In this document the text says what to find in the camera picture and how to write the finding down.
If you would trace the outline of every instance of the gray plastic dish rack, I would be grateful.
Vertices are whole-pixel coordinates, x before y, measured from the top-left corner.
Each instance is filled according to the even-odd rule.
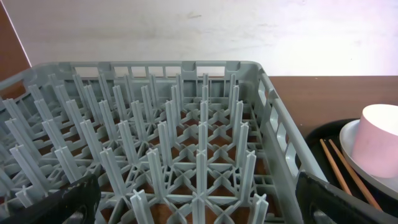
[[[211,67],[223,76],[197,72]],[[326,180],[258,63],[45,63],[0,90],[19,81],[0,103],[0,219],[94,173],[96,223],[154,223],[156,205],[167,223],[302,223],[298,173]]]

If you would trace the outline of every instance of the round black tray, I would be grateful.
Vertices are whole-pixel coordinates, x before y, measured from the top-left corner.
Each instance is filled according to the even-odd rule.
[[[312,154],[314,155],[315,159],[317,160],[321,170],[323,171],[325,177],[328,179],[329,183],[341,189],[339,182],[337,181],[336,175],[334,174],[333,170],[331,169],[331,165],[325,155],[325,152],[322,149],[322,146],[319,142],[319,139],[326,140],[325,144],[328,147],[330,154],[333,156],[342,176],[344,177],[351,193],[354,197],[364,201],[367,203],[368,201],[365,199],[361,191],[359,190],[358,186],[355,184],[354,180],[351,178],[350,174],[346,170],[343,163],[340,161],[340,158],[337,156],[336,152],[333,150],[331,145],[329,144],[328,140],[331,139],[338,149],[341,151],[340,146],[340,139],[339,134],[343,126],[350,121],[356,119],[343,119],[339,121],[330,122],[319,128],[313,130],[306,138],[305,142],[308,144]],[[377,188],[373,187],[369,182],[364,180],[360,175],[358,175],[361,180],[364,182],[365,186],[369,189],[370,193],[376,199],[380,207],[383,209],[384,212],[398,217],[398,200],[391,198],[390,196],[386,195],[385,193],[381,192]]]

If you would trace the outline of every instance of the dish rack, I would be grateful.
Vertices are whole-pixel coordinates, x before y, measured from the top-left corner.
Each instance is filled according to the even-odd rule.
[[[44,63],[0,90],[21,81],[0,103],[0,219],[93,173],[96,223],[153,223],[160,207],[167,223],[302,223],[298,173],[326,181],[258,63]]]

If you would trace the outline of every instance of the wooden chopstick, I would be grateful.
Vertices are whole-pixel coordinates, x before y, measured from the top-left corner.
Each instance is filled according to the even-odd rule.
[[[346,159],[341,154],[341,152],[338,150],[338,148],[336,147],[335,143],[331,139],[329,139],[329,143],[331,144],[332,148],[335,150],[337,156],[340,158],[341,162],[346,167],[346,169],[348,170],[349,174],[354,179],[355,184],[359,187],[359,189],[361,190],[362,194],[365,196],[365,198],[369,202],[369,204],[371,204],[376,209],[382,211],[380,205],[376,202],[376,200],[374,199],[374,197],[372,196],[372,194],[370,193],[368,188],[366,188],[366,186],[363,184],[362,180],[355,173],[353,168],[347,163]]]
[[[338,169],[338,167],[337,167],[337,165],[336,165],[335,160],[332,158],[332,156],[331,156],[331,154],[330,154],[328,148],[326,147],[325,143],[323,142],[323,139],[320,139],[319,141],[321,142],[323,151],[325,152],[325,154],[326,154],[326,156],[327,156],[327,158],[328,158],[328,160],[329,160],[329,163],[330,163],[330,165],[331,165],[331,168],[333,169],[333,172],[335,173],[335,175],[336,175],[336,177],[337,177],[337,180],[338,180],[338,182],[340,183],[341,187],[343,188],[343,190],[344,190],[347,194],[352,195],[352,194],[351,194],[351,191],[349,190],[349,188],[348,188],[348,186],[347,186],[346,181],[344,180],[344,178],[343,178],[343,176],[342,176],[340,170]]]

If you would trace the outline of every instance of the rectangular slot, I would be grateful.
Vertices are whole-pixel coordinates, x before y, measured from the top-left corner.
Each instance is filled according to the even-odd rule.
[[[211,97],[223,97],[224,96],[224,81],[211,81]]]
[[[198,77],[209,74],[209,77],[224,77],[225,67],[197,67]]]
[[[197,83],[192,80],[184,80],[184,96],[195,97],[197,93]]]
[[[114,72],[116,77],[123,77],[129,74],[129,69],[127,67],[115,67]]]
[[[177,74],[181,74],[181,67],[178,66],[166,67],[167,77],[175,77]]]
[[[147,76],[145,67],[131,67],[132,75],[136,78],[143,78]]]
[[[163,67],[149,67],[149,73],[156,77],[163,77]]]
[[[90,68],[81,68],[77,67],[75,68],[77,74],[79,74],[82,78],[83,77],[98,77],[98,68],[96,67],[90,67]]]

